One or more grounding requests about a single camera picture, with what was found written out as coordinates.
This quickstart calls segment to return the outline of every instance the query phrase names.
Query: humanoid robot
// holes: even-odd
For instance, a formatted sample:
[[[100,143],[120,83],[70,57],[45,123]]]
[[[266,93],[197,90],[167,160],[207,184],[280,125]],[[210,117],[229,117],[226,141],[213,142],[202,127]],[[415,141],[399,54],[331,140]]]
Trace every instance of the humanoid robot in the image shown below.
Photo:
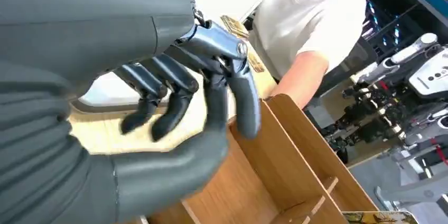
[[[340,157],[344,156],[340,151],[358,141],[404,133],[403,145],[410,146],[448,134],[446,76],[447,47],[437,43],[435,34],[424,34],[346,89],[343,96],[354,98],[355,104],[346,107],[345,114],[321,133]]]
[[[0,223],[94,223],[149,215],[200,190],[227,153],[227,86],[246,138],[260,127],[247,47],[194,0],[0,0]],[[70,135],[69,101],[114,71],[141,96],[122,122],[151,117],[159,139],[204,76],[203,132],[167,153],[91,155]]]

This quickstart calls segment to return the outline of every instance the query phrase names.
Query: robotic hand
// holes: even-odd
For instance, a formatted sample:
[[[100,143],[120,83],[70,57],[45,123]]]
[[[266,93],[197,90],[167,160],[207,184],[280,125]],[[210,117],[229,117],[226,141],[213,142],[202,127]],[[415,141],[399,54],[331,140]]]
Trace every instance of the robotic hand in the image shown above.
[[[422,54],[426,48],[431,47],[437,42],[437,36],[433,33],[426,33],[417,39],[410,46],[402,49],[397,54],[383,60],[372,72],[364,74],[358,80],[358,83],[373,84],[389,74],[400,69],[400,65],[412,60],[419,54]]]
[[[193,194],[226,156],[227,84],[238,128],[256,135],[245,46],[212,22],[195,25],[194,0],[0,2],[0,223],[122,222]],[[160,138],[197,90],[180,64],[205,76],[201,133],[167,153],[116,155],[91,155],[70,135],[68,100],[115,71],[142,96],[123,132],[145,123],[172,89],[152,129]]]
[[[199,25],[177,39],[163,54],[115,70],[142,96],[137,112],[123,120],[123,133],[149,120],[161,98],[166,95],[167,86],[172,91],[170,102],[167,112],[152,128],[153,138],[159,140],[181,121],[198,89],[198,83],[178,61],[202,74],[207,83],[228,84],[237,102],[239,130],[247,138],[256,136],[260,127],[260,111],[247,59],[247,45],[213,21],[205,21],[200,11],[194,10],[194,15]]]

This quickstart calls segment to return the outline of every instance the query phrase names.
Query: wooden box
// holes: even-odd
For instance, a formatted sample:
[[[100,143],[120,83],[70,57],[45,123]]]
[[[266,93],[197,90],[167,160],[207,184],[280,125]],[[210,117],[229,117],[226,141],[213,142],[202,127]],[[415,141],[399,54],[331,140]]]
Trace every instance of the wooden box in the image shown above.
[[[229,125],[229,155],[208,185],[149,217],[151,224],[347,223],[342,211],[378,211],[287,95],[261,101],[254,140]]]

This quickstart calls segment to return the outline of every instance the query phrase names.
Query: person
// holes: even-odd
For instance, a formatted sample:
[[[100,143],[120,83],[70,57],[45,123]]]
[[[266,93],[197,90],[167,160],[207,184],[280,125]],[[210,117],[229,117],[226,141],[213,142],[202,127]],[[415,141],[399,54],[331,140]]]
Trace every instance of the person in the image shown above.
[[[279,80],[271,95],[287,94],[303,108],[353,49],[365,9],[366,0],[263,0],[249,39]]]

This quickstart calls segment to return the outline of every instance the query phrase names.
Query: white robot part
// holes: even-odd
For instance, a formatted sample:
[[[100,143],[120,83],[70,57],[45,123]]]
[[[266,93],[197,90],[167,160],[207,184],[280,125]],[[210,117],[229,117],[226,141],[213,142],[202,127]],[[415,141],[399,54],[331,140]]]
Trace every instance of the white robot part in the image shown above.
[[[407,133],[404,142],[406,145],[411,146],[445,134],[448,134],[448,116],[441,117],[436,123],[432,123],[424,128],[414,128]]]
[[[394,73],[400,69],[400,65],[392,64],[391,58],[386,58],[379,64],[372,72],[366,73],[359,77],[359,82],[366,82],[368,84],[373,84],[388,74]]]
[[[432,117],[438,118],[446,115],[448,115],[448,108],[442,109],[441,111],[434,113]]]
[[[437,42],[436,34],[426,33],[422,35],[419,39],[417,39],[413,44],[402,49],[397,54],[393,55],[391,61],[394,64],[406,63],[407,61],[416,57],[420,51],[430,47],[436,42]]]
[[[422,97],[448,94],[448,49],[429,59],[408,80]]]

